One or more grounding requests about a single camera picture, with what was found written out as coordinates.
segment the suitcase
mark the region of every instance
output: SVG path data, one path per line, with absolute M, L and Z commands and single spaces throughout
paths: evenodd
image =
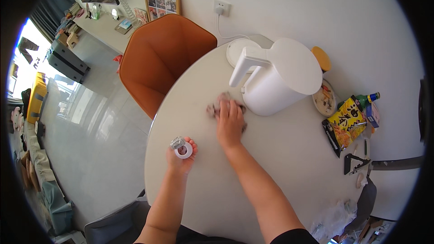
M 48 63 L 66 77 L 82 84 L 84 75 L 90 68 L 71 50 L 58 40 L 54 40 L 47 52 Z

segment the kettle lid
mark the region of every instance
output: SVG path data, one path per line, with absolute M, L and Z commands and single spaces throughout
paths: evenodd
M 267 50 L 267 59 L 291 89 L 312 95 L 321 87 L 323 72 L 316 57 L 302 43 L 279 39 Z

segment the plate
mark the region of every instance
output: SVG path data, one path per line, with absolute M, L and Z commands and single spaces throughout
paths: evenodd
M 321 88 L 312 94 L 312 100 L 316 109 L 324 116 L 330 117 L 338 110 L 335 91 L 325 79 L 323 79 Z
M 243 51 L 243 48 L 246 46 L 261 48 L 261 46 L 255 43 L 254 41 L 249 39 L 244 39 L 244 38 L 236 39 L 229 43 L 226 49 L 226 58 L 232 67 L 235 68 L 236 63 L 240 58 L 241 52 Z M 257 66 L 250 67 L 247 73 L 252 73 L 253 71 L 255 71 L 256 67 Z

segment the gray chair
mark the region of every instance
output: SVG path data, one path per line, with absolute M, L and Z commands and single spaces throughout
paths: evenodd
M 363 187 L 360 198 L 357 201 L 357 217 L 345 227 L 344 232 L 349 234 L 351 231 L 359 229 L 369 218 L 374 208 L 375 198 L 377 197 L 377 187 L 366 176 L 368 183 Z
M 88 244 L 131 244 L 140 235 L 146 222 L 149 206 L 146 197 L 92 221 L 84 226 Z

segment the green bottle on desk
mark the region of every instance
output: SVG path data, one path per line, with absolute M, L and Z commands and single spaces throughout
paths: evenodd
M 380 93 L 370 94 L 370 95 L 357 95 L 355 97 L 359 102 L 362 109 L 365 109 L 366 106 L 369 103 L 372 103 L 372 101 L 375 101 L 377 99 L 380 99 Z M 342 101 L 338 104 L 338 109 L 344 104 L 345 101 Z

